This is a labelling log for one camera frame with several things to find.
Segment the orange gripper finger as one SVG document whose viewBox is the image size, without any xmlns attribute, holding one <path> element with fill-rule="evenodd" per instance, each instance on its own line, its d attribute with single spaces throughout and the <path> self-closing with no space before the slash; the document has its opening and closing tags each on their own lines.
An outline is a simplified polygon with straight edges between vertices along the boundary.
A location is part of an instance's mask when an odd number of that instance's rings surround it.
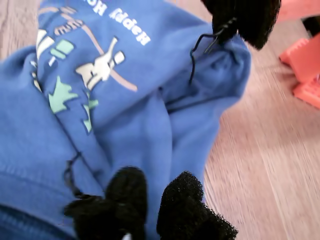
<svg viewBox="0 0 320 240">
<path fill-rule="evenodd" d="M 222 45 L 236 33 L 250 45 L 253 42 L 245 35 L 246 13 L 252 8 L 251 0 L 203 0 L 201 2 L 212 16 L 212 33 L 217 37 L 217 43 Z"/>
<path fill-rule="evenodd" d="M 249 0 L 247 6 L 247 42 L 261 50 L 278 19 L 290 20 L 316 15 L 320 12 L 318 0 Z"/>
</svg>

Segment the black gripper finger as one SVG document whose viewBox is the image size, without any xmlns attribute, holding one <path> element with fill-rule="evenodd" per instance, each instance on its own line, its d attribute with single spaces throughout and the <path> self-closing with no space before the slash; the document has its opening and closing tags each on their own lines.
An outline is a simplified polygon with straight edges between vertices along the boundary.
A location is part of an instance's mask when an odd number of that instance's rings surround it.
<svg viewBox="0 0 320 240">
<path fill-rule="evenodd" d="M 109 182 L 104 197 L 76 192 L 64 208 L 72 218 L 79 240 L 144 240 L 147 220 L 147 182 L 133 166 L 120 169 Z"/>
<path fill-rule="evenodd" d="M 162 240 L 234 240 L 238 230 L 203 203 L 201 182 L 184 171 L 165 188 L 156 231 Z"/>
</svg>

